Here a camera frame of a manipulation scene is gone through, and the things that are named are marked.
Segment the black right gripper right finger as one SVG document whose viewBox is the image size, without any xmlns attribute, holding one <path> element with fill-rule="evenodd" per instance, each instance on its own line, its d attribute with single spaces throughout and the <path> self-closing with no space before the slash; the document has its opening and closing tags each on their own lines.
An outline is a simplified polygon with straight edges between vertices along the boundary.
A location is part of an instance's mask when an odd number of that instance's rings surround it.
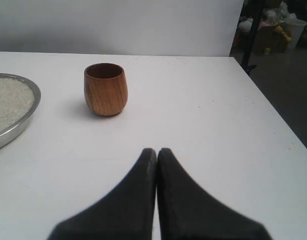
<svg viewBox="0 0 307 240">
<path fill-rule="evenodd" d="M 266 228 L 201 188 L 169 148 L 157 157 L 157 204 L 163 240 L 270 240 Z"/>
</svg>

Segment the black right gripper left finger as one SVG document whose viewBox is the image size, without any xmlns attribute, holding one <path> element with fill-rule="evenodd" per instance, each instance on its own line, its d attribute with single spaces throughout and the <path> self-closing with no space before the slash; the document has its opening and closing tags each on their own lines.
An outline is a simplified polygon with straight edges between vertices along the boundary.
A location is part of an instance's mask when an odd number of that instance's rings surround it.
<svg viewBox="0 0 307 240">
<path fill-rule="evenodd" d="M 50 240 L 150 240 L 156 198 L 157 156 L 142 150 L 128 174 L 107 195 L 60 222 Z"/>
</svg>

